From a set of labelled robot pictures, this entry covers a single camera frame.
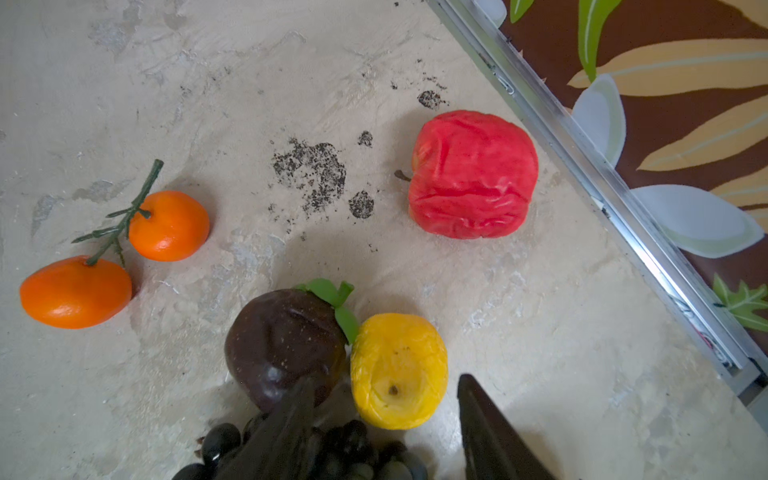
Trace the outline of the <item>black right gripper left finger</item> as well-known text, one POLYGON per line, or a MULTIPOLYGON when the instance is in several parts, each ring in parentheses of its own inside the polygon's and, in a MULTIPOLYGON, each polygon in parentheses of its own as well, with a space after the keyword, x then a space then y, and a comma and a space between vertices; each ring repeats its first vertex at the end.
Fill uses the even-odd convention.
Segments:
POLYGON ((314 388, 301 378, 215 479, 305 479, 314 388))

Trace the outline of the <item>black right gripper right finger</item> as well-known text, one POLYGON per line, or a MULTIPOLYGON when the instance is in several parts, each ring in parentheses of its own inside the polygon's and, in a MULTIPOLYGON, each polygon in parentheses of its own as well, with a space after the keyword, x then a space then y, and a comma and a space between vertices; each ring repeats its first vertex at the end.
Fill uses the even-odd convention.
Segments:
POLYGON ((467 479, 555 479, 473 375, 459 377, 457 398, 467 479))

